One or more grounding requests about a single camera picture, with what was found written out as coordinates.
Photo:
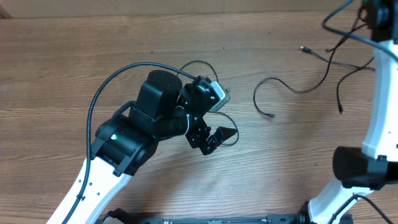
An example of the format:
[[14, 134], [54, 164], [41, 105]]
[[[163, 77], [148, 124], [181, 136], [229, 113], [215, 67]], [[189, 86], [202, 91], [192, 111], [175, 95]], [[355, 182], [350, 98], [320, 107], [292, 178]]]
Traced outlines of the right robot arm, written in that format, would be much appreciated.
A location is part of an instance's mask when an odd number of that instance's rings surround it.
[[368, 44], [374, 48], [376, 82], [373, 108], [361, 147], [339, 146], [333, 154], [334, 177], [306, 202], [297, 223], [339, 223], [359, 200], [374, 191], [397, 183], [397, 1], [363, 1], [366, 39], [326, 23], [342, 11], [346, 1], [322, 22], [324, 29]]

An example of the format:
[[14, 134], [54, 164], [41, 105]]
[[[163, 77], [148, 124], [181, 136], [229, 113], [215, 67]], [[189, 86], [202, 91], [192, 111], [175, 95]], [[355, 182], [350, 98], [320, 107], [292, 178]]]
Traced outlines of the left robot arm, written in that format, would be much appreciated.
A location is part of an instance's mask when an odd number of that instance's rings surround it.
[[89, 158], [49, 223], [94, 223], [161, 141], [185, 136], [192, 148], [211, 154], [237, 130], [220, 126], [212, 133], [203, 117], [228, 101], [228, 91], [209, 78], [184, 85], [173, 73], [151, 71], [137, 100], [98, 127]]

